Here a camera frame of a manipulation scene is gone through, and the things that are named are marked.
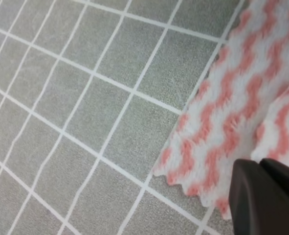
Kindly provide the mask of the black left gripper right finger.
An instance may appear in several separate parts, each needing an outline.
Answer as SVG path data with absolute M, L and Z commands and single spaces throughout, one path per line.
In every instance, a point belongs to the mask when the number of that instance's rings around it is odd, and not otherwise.
M 262 159 L 260 166 L 289 195 L 289 167 L 273 159 Z

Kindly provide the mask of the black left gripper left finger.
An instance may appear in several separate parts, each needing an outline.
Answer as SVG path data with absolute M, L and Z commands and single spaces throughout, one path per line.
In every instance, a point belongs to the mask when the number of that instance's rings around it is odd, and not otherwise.
M 289 195 L 260 163 L 234 162 L 229 205 L 234 234 L 289 235 Z

